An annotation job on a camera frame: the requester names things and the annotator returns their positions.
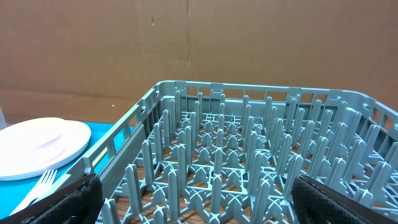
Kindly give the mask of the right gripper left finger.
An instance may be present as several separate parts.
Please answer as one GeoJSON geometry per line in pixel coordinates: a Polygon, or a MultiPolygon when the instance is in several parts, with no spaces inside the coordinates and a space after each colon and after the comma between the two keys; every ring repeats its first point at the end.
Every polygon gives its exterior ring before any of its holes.
{"type": "Polygon", "coordinates": [[[95,223],[104,204],[102,183],[90,174],[1,220],[1,224],[95,223]]]}

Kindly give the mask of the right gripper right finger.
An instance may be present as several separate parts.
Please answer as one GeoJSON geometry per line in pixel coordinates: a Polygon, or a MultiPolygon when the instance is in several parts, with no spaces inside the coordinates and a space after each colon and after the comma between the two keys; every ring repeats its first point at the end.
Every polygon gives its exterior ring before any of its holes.
{"type": "Polygon", "coordinates": [[[299,224],[397,224],[307,175],[294,179],[290,194],[299,224]]]}

